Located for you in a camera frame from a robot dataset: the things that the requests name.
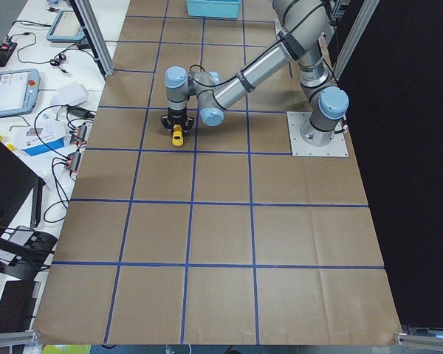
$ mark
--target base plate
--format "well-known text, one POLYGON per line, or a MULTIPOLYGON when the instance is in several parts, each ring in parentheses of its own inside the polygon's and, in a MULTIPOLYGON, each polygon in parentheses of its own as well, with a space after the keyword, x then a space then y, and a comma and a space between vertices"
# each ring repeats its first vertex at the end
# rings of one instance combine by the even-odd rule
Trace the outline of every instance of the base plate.
MULTIPOLYGON (((327 146, 317 147, 305 142, 301 136, 303 122, 310 118, 312 112, 287 112, 289 123, 290 147, 292 156, 302 157, 348 157, 348 149, 344 135, 335 134, 332 142, 327 146)), ((339 122, 336 130, 341 129, 339 122)))

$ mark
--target teal bin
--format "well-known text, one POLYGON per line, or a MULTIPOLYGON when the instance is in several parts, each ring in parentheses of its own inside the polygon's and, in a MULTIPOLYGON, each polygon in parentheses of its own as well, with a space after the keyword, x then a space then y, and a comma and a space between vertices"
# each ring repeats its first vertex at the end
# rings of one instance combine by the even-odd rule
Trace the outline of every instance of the teal bin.
POLYGON ((241 0, 187 0, 190 16, 238 18, 241 0))

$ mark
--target table surface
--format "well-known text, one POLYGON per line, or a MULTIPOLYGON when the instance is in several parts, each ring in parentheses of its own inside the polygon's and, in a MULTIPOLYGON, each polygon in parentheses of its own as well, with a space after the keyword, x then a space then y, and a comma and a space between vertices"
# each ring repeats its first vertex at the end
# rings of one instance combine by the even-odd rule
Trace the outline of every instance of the table surface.
MULTIPOLYGON (((116 41, 120 35, 129 0, 119 0, 117 4, 112 0, 91 0, 91 4, 97 21, 101 26, 104 38, 108 41, 116 41)), ((59 7, 63 10, 69 9, 69 7, 65 5, 63 1, 59 7)), ((44 0, 28 0, 23 10, 19 14, 18 19, 35 21, 43 24, 51 24, 56 14, 47 11, 46 8, 48 8, 48 6, 44 0)), ((67 43, 52 44, 51 42, 47 41, 47 29, 24 27, 20 24, 15 24, 10 30, 9 35, 25 31, 35 33, 37 42, 35 46, 27 48, 21 53, 22 60, 49 60, 69 45, 67 43)), ((18 49, 32 43, 31 35, 18 36, 13 40, 15 39, 18 42, 18 49)), ((110 54, 113 56, 116 43, 107 43, 107 47, 109 48, 110 54)), ((82 103, 81 106, 93 111, 97 109, 103 87, 105 85, 105 81, 102 78, 97 65, 93 63, 93 60, 87 54, 82 52, 68 52, 67 57, 68 61, 63 65, 63 67, 71 72, 72 75, 64 75, 58 69, 50 66, 49 64, 31 65, 28 63, 20 63, 18 61, 16 52, 13 53, 13 56, 11 57, 7 66, 0 68, 0 72, 30 68, 36 68, 39 71, 41 76, 41 85, 36 106, 31 114, 23 115, 23 118, 27 124, 32 125, 35 120, 35 115, 42 109, 49 106, 51 99, 56 94, 55 90, 76 81, 83 84, 89 92, 87 101, 82 103)), ((61 113, 59 120, 66 122, 65 115, 61 113)), ((38 124, 42 122, 44 122, 44 119, 43 117, 40 117, 38 119, 38 124)), ((14 125, 25 125, 25 122, 19 117, 7 117, 0 119, 0 135, 3 136, 4 143, 13 144, 16 140, 17 130, 13 127, 14 125)), ((70 135, 67 131, 67 135, 65 137, 66 146, 59 149, 59 152, 64 155, 75 151, 75 145, 69 145, 69 139, 70 135)), ((47 183, 43 192, 43 210, 58 201, 54 180, 50 170, 51 161, 54 157, 56 157, 56 155, 49 152, 37 156, 28 156, 25 152, 20 150, 16 150, 15 154, 47 183)), ((63 185, 63 188, 66 190, 66 193, 71 195, 75 183, 69 177, 68 171, 59 167, 55 168, 55 171, 61 184, 63 185)), ((58 206, 50 210, 48 218, 50 220, 59 219, 65 215, 65 212, 66 210, 64 208, 58 206)), ((28 201, 23 205, 21 211, 17 214, 10 226, 16 227, 18 225, 27 225, 29 223, 30 213, 31 202, 28 201)), ((61 227, 62 223, 46 223, 41 221, 37 229, 43 232, 49 232, 52 235, 59 237, 61 227)), ((16 278, 0 274, 0 298, 5 282, 8 280, 16 280, 16 278)), ((44 290, 44 284, 47 281, 47 273, 39 273, 35 280, 42 283, 40 294, 38 296, 38 300, 40 300, 44 290)))
MULTIPOLYGON (((237 20, 132 0, 34 328, 43 343, 390 344, 400 330, 351 142, 292 157, 285 67, 175 150, 164 73, 230 77, 275 40, 270 1, 237 20)), ((197 118, 195 100, 189 108, 197 118)))

